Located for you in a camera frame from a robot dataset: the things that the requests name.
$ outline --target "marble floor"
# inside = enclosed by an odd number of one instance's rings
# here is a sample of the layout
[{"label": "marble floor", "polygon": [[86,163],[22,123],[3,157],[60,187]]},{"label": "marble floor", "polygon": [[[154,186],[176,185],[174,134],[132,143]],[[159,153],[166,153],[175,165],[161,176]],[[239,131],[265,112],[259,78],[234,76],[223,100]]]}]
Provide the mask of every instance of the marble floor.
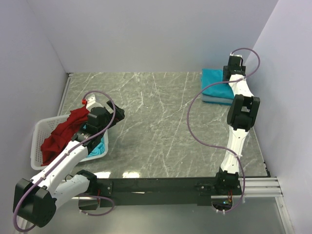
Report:
[{"label": "marble floor", "polygon": [[[200,91],[199,72],[73,73],[61,106],[61,115],[82,106],[90,90],[108,93],[125,110],[125,119],[108,131],[109,150],[102,158],[79,163],[113,178],[215,176],[225,151],[196,142],[186,125],[188,105]],[[101,103],[107,100],[96,94]],[[191,128],[201,140],[226,146],[228,106],[195,101]],[[263,157],[251,129],[242,152],[246,176],[266,176]]]}]

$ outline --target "laundry basket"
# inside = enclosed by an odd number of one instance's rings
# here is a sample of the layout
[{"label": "laundry basket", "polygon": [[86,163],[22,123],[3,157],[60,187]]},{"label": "laundry basket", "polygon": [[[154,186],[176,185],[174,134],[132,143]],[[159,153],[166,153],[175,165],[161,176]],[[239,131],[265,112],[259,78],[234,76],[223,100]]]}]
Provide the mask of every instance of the laundry basket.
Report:
[{"label": "laundry basket", "polygon": [[[30,153],[30,164],[34,170],[43,170],[46,167],[46,166],[42,166],[42,152],[40,150],[40,147],[43,144],[44,140],[51,135],[51,132],[54,129],[56,129],[57,125],[65,122],[68,117],[69,115],[45,118],[45,119],[40,120],[35,125],[33,142],[32,142],[31,153]],[[86,157],[83,160],[81,160],[81,162],[100,158],[107,154],[107,151],[108,151],[107,131],[105,132],[103,138],[104,138],[104,146],[105,146],[104,153],[97,155],[97,156]]]}]

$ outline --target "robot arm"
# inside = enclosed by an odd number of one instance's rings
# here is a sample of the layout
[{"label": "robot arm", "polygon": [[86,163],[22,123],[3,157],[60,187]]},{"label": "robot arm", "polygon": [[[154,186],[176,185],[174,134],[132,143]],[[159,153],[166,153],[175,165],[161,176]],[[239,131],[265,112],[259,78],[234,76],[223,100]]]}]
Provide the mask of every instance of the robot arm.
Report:
[{"label": "robot arm", "polygon": [[[253,127],[258,112],[260,99],[254,97],[250,92],[245,77],[245,66],[242,66],[240,55],[230,55],[228,66],[223,68],[223,80],[240,82],[229,83],[234,94],[234,100],[230,107],[227,123],[230,126],[229,141],[227,148],[241,157],[243,145],[250,128]],[[234,154],[226,151],[223,162],[220,166],[223,172],[229,174],[239,173],[238,161]]]},{"label": "robot arm", "polygon": [[[110,127],[124,119],[124,110],[116,105],[115,107],[115,119]],[[71,198],[81,193],[90,193],[92,195],[97,193],[97,176],[85,170],[78,172],[69,181],[62,184],[61,182],[82,159],[94,150],[100,143],[104,133],[78,146],[47,177],[44,177],[46,172],[59,162],[70,149],[102,131],[112,119],[112,114],[100,103],[96,102],[94,95],[87,100],[86,108],[90,111],[87,122],[82,124],[80,130],[74,134],[72,141],[68,143],[63,152],[42,172],[32,177],[30,181],[21,179],[16,184],[13,211],[25,192],[41,178],[44,178],[30,192],[18,210],[18,216],[25,218],[38,227],[45,226],[52,219],[56,210]]]}]

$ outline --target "teal towel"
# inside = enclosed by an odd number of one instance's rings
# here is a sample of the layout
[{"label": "teal towel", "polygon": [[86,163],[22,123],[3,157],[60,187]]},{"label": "teal towel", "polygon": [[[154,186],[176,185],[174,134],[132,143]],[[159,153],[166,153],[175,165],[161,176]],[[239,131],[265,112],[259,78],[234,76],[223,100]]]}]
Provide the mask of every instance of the teal towel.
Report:
[{"label": "teal towel", "polygon": [[[212,70],[212,69],[203,69],[201,77],[201,89],[206,86],[220,82],[223,80],[223,71],[222,70]],[[227,98],[234,99],[234,94],[231,87],[228,84],[217,84],[203,92],[203,95],[209,95],[216,98]]]},{"label": "teal towel", "polygon": [[101,142],[97,145],[97,147],[94,148],[94,150],[87,157],[98,156],[104,152],[105,152],[105,144],[104,137],[102,137]]}]

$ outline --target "cable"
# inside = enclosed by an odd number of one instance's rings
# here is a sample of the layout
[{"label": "cable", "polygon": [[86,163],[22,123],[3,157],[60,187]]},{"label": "cable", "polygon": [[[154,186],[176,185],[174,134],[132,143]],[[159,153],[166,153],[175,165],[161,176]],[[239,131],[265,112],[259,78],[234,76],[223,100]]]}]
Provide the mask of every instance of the cable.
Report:
[{"label": "cable", "polygon": [[101,214],[91,214],[91,213],[88,213],[88,212],[85,212],[85,211],[81,211],[82,213],[84,213],[84,214],[86,214],[86,215],[89,215],[89,216],[103,216],[103,215],[107,215],[107,214],[110,213],[110,212],[114,209],[114,207],[115,207],[115,202],[114,202],[112,199],[108,198],[108,197],[104,197],[104,196],[92,196],[92,195],[85,195],[85,194],[83,194],[82,196],[88,196],[88,197],[93,197],[93,198],[97,198],[97,199],[108,200],[108,201],[110,201],[111,204],[112,204],[112,207],[111,207],[111,209],[110,209],[109,211],[104,212],[104,213],[101,213]]},{"label": "cable", "polygon": [[60,165],[60,163],[61,163],[67,156],[69,156],[69,154],[70,154],[72,151],[74,151],[74,150],[75,150],[76,148],[78,148],[80,145],[83,145],[84,143],[86,143],[86,142],[92,140],[93,138],[95,138],[95,137],[97,137],[97,136],[103,134],[103,133],[111,126],[111,124],[113,123],[113,121],[114,121],[114,119],[115,119],[115,115],[116,115],[116,106],[115,106],[113,100],[111,99],[111,97],[110,97],[108,94],[106,94],[106,93],[104,93],[104,92],[102,92],[102,91],[99,91],[99,90],[92,90],[92,91],[89,91],[88,93],[86,93],[86,94],[83,96],[83,99],[85,99],[86,96],[87,96],[88,94],[90,94],[90,93],[100,93],[100,94],[103,94],[103,95],[105,95],[105,96],[112,102],[112,105],[113,105],[113,116],[112,116],[111,121],[108,123],[108,125],[107,125],[103,130],[101,130],[101,131],[98,132],[97,134],[94,134],[94,135],[92,135],[91,137],[89,137],[89,138],[83,140],[82,142],[78,143],[77,145],[73,146],[70,150],[68,150],[68,152],[65,153],[65,154],[60,158],[60,160],[59,160],[56,164],[54,164],[54,165],[53,165],[53,166],[52,166],[52,167],[51,167],[35,184],[33,184],[33,185],[30,187],[30,189],[28,189],[28,190],[25,192],[25,194],[24,194],[24,195],[21,197],[21,199],[19,200],[19,202],[18,202],[18,204],[17,204],[17,206],[16,206],[16,208],[15,208],[15,210],[14,210],[14,214],[13,214],[13,225],[14,225],[14,227],[15,227],[15,229],[16,229],[17,231],[19,231],[19,232],[21,232],[21,233],[25,233],[25,232],[28,232],[28,231],[32,230],[32,229],[36,226],[36,225],[33,225],[33,226],[31,226],[30,228],[28,228],[28,229],[21,229],[21,228],[18,226],[18,224],[17,224],[18,211],[19,211],[19,209],[20,209],[20,207],[21,207],[23,201],[24,201],[25,198],[30,194],[30,192],[31,192],[36,186],[38,186],[38,185],[39,185],[39,184],[40,184],[40,183],[41,183],[41,182],[42,182],[58,165]]},{"label": "cable", "polygon": [[[258,58],[258,66],[256,67],[256,69],[255,69],[253,72],[251,72],[250,74],[248,74],[248,75],[246,75],[246,76],[244,77],[244,79],[246,79],[246,78],[250,77],[251,75],[253,75],[253,74],[259,69],[259,67],[260,67],[260,56],[259,56],[259,55],[257,54],[257,52],[254,51],[253,49],[245,48],[245,47],[234,50],[233,52],[231,52],[231,55],[234,54],[234,52],[236,52],[236,51],[238,51],[238,50],[249,50],[249,51],[253,52],[253,53],[257,56],[257,58]],[[242,81],[242,80],[243,80],[243,78],[242,78],[242,79],[238,79],[238,80],[233,80],[233,81],[221,81],[221,82],[216,82],[216,83],[213,83],[213,84],[210,84],[210,85],[206,86],[205,88],[203,88],[203,89],[193,98],[193,100],[192,100],[191,103],[190,103],[189,109],[188,109],[188,111],[187,111],[187,115],[186,115],[187,127],[188,127],[188,129],[189,129],[189,131],[190,131],[192,137],[193,137],[196,141],[198,141],[200,144],[205,145],[205,146],[209,146],[209,147],[214,147],[214,148],[218,148],[218,149],[227,150],[227,151],[231,152],[231,153],[237,158],[239,167],[240,167],[240,169],[241,169],[241,171],[242,171],[242,175],[243,175],[243,189],[242,189],[242,195],[240,196],[239,201],[238,201],[232,208],[230,208],[229,210],[225,211],[226,213],[232,211],[233,209],[235,209],[235,208],[242,202],[242,200],[243,200],[243,196],[244,196],[244,193],[245,193],[245,184],[246,184],[246,178],[245,178],[244,168],[243,168],[243,166],[242,166],[242,163],[241,163],[239,157],[237,156],[237,153],[234,152],[233,150],[231,150],[231,149],[229,149],[229,148],[227,148],[227,147],[224,147],[224,146],[218,146],[218,145],[207,144],[207,143],[201,141],[200,139],[198,139],[198,138],[194,135],[194,133],[192,132],[191,127],[190,127],[190,111],[191,111],[191,107],[192,107],[193,103],[194,103],[195,100],[198,98],[198,96],[199,96],[202,92],[204,92],[206,89],[210,88],[211,86],[214,86],[214,85],[217,85],[217,84],[228,84],[228,83],[240,82],[240,81]]]},{"label": "cable", "polygon": [[64,178],[64,179],[65,179],[65,182],[67,182],[67,179],[66,179],[67,176],[70,176],[71,178],[74,178],[71,174],[68,174],[68,175],[66,175],[65,178]]},{"label": "cable", "polygon": [[99,196],[101,194],[101,189],[98,189],[97,190],[97,196]]}]

